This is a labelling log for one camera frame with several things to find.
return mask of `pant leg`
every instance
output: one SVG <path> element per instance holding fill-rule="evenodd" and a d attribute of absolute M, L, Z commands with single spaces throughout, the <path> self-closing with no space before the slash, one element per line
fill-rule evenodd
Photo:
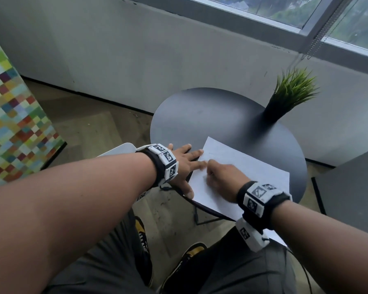
<path fill-rule="evenodd" d="M 235 227 L 195 255 L 166 285 L 167 293 L 296 293 L 286 248 L 271 241 L 252 252 Z"/>
<path fill-rule="evenodd" d="M 153 293 L 137 270 L 144 254 L 131 209 L 102 241 L 60 272 L 44 293 Z"/>

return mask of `table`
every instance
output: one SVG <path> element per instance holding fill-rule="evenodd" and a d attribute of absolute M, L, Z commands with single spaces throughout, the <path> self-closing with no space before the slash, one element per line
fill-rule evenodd
<path fill-rule="evenodd" d="M 150 140 L 175 148 L 203 148 L 208 136 L 290 173 L 290 193 L 298 203 L 307 182 L 303 152 L 293 134 L 279 122 L 262 118 L 264 107 L 242 95 L 217 88 L 191 88 L 167 98 L 154 113 Z M 226 218 L 195 201 L 188 202 Z"/>

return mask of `black panel edge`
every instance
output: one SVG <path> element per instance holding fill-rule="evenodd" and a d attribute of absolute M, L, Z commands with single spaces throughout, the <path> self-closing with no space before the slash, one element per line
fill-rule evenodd
<path fill-rule="evenodd" d="M 335 166 L 332 166 L 332 165 L 329 165 L 329 164 L 326 164 L 326 163 L 322 163 L 322 162 L 318 162 L 318 161 L 315 161 L 315 160 L 307 159 L 307 158 L 305 158 L 305 161 L 310 162 L 310 163 L 314 163 L 314 164 L 317 164 L 317 165 L 320 165 L 320 166 L 328 167 L 330 169 L 335 168 Z"/>
<path fill-rule="evenodd" d="M 60 155 L 60 153 L 63 151 L 63 149 L 67 146 L 67 143 L 64 142 L 59 149 L 54 153 L 53 156 L 50 157 L 50 159 L 48 161 L 45 162 L 44 165 L 42 165 L 41 170 L 44 170 L 46 168 L 49 167 L 50 164 L 52 164 L 52 162 L 54 161 L 55 158 L 57 158 L 58 155 Z"/>
<path fill-rule="evenodd" d="M 326 215 L 326 210 L 324 209 L 322 197 L 320 197 L 320 192 L 319 192 L 318 184 L 316 183 L 316 179 L 315 178 L 311 178 L 311 181 L 312 181 L 312 184 L 314 186 L 316 200 L 318 202 L 320 212 L 323 213 L 324 215 Z"/>
<path fill-rule="evenodd" d="M 121 103 L 118 103 L 118 102 L 115 102 L 115 101 L 112 101 L 112 100 L 102 99 L 100 97 L 93 96 L 93 95 L 90 95 L 90 94 L 86 94 L 86 93 L 82 93 L 82 92 L 77 92 L 77 91 L 74 91 L 74 90 L 70 90 L 68 88 L 59 87 L 58 85 L 48 84 L 46 82 L 40 81 L 38 79 L 33 79 L 33 78 L 30 78 L 30 77 L 27 77 L 27 76 L 21 75 L 21 77 L 23 79 L 25 79 L 25 80 L 33 81 L 33 82 L 35 82 L 37 84 L 46 85 L 46 86 L 51 87 L 51 88 L 57 88 L 59 90 L 62 90 L 62 91 L 68 92 L 68 93 L 73 93 L 73 94 L 76 94 L 76 95 L 79 95 L 79 96 L 82 96 L 82 97 L 87 97 L 87 98 L 90 98 L 90 99 L 102 101 L 102 102 L 109 103 L 109 104 L 112 104 L 112 105 L 116 105 L 116 106 L 119 106 L 119 107 L 131 109 L 133 111 L 137 111 L 137 112 L 141 112 L 141 113 L 144 113 L 144 114 L 148 114 L 149 116 L 153 116 L 154 115 L 154 113 L 152 113 L 152 112 L 145 111 L 145 110 L 142 110 L 142 109 L 139 109 L 139 108 L 135 108 L 135 107 L 132 107 L 132 106 L 128 106 L 128 105 L 125 105 L 125 104 L 121 104 Z"/>

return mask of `fingernail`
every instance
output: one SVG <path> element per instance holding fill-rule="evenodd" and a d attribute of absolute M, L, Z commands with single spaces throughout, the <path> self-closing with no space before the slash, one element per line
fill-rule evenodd
<path fill-rule="evenodd" d="M 189 193 L 185 194 L 184 196 L 186 196 L 188 199 L 193 199 L 194 193 L 193 192 L 189 192 Z"/>

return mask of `shoe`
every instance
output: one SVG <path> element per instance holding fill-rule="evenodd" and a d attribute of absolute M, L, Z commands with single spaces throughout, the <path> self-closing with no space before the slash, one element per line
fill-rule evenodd
<path fill-rule="evenodd" d="M 187 251 L 183 254 L 183 256 L 180 259 L 180 262 L 178 263 L 178 265 L 176 266 L 175 269 L 173 269 L 172 273 L 166 278 L 166 280 L 164 281 L 164 283 L 162 284 L 159 293 L 163 294 L 164 292 L 164 286 L 166 284 L 166 282 L 175 274 L 178 274 L 180 272 L 180 269 L 183 268 L 187 262 L 194 257 L 197 253 L 205 250 L 207 248 L 207 246 L 202 243 L 202 242 L 198 242 L 195 243 L 193 245 L 191 245 Z"/>
<path fill-rule="evenodd" d="M 151 287 L 151 284 L 153 282 L 153 265 L 151 263 L 151 257 L 150 257 L 150 251 L 149 246 L 147 244 L 147 237 L 146 237 L 146 231 L 144 230 L 144 224 L 140 217 L 135 216 L 135 227 L 138 231 L 138 235 L 140 238 L 140 242 L 142 243 L 143 250 L 147 253 L 147 261 L 145 264 L 142 264 L 140 266 L 141 270 L 138 269 L 140 276 L 143 279 L 143 282 L 146 286 Z"/>

